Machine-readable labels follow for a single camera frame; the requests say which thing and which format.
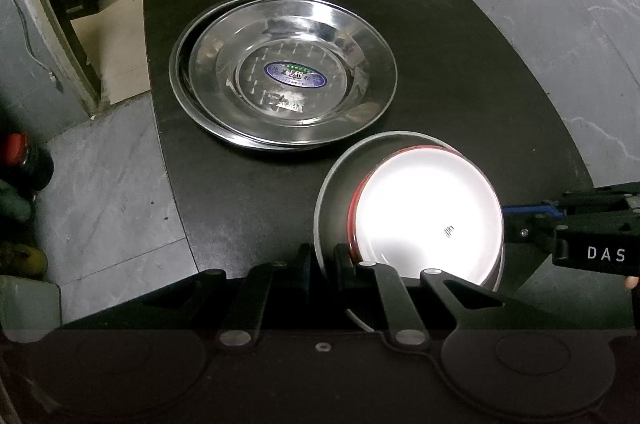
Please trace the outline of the white bowl red rim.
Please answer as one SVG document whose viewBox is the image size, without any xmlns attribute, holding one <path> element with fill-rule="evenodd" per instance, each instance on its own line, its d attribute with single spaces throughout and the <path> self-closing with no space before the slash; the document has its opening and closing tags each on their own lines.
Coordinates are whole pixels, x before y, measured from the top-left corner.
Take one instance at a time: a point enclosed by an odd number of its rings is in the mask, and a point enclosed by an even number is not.
<svg viewBox="0 0 640 424">
<path fill-rule="evenodd" d="M 381 132 L 357 142 L 334 163 L 323 181 L 314 208 L 314 248 L 323 272 L 330 274 L 336 280 L 333 251 L 338 244 L 346 244 L 349 247 L 346 231 L 348 208 L 360 182 L 379 162 L 392 153 L 412 146 L 422 146 L 422 144 L 459 152 L 450 144 L 420 132 L 396 130 L 396 132 Z M 489 291 L 498 288 L 503 268 L 504 245 L 498 274 L 490 278 L 488 285 L 480 286 Z M 416 285 L 420 281 L 420 276 L 400 277 L 404 285 Z"/>
<path fill-rule="evenodd" d="M 416 278 L 439 269 L 488 285 L 503 254 L 498 196 L 479 168 L 439 146 L 398 150 L 367 174 L 350 201 L 349 251 Z"/>
</svg>

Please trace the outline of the steel plate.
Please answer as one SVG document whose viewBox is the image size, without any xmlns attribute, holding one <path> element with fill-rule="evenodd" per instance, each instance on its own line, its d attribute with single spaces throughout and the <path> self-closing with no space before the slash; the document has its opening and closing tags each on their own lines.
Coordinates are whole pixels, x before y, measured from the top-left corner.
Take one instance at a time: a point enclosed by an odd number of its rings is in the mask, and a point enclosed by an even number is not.
<svg viewBox="0 0 640 424">
<path fill-rule="evenodd" d="M 205 23 L 184 73 L 213 120 L 260 144 L 302 148 L 355 135 L 393 101 L 383 36 L 322 0 L 251 0 Z"/>
<path fill-rule="evenodd" d="M 195 16 L 184 28 L 171 49 L 168 63 L 169 83 L 182 110 L 186 112 L 186 115 L 194 121 L 195 124 L 198 124 L 198 126 L 208 132 L 210 136 L 213 136 L 219 141 L 231 144 L 233 147 L 242 149 L 289 151 L 292 150 L 292 147 L 287 147 L 283 144 L 260 142 L 249 136 L 239 134 L 228 127 L 222 126 L 214 120 L 212 114 L 205 112 L 201 103 L 196 100 L 194 91 L 191 89 L 188 71 L 188 60 L 191 49 L 186 46 L 190 38 L 198 38 L 201 32 L 204 32 L 213 20 L 222 16 L 226 11 L 254 1 L 255 0 L 223 0 L 222 2 L 213 4 L 213 6 L 208 7 Z"/>
</svg>

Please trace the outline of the red capped bottle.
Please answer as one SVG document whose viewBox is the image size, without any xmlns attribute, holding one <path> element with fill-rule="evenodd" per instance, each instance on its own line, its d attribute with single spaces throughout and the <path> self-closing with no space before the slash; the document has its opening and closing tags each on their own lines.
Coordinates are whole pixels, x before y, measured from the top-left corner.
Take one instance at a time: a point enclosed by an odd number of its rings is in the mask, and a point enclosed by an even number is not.
<svg viewBox="0 0 640 424">
<path fill-rule="evenodd" d="M 51 155 L 30 141 L 27 132 L 6 136 L 1 150 L 1 179 L 17 191 L 35 193 L 49 184 L 54 171 Z"/>
</svg>

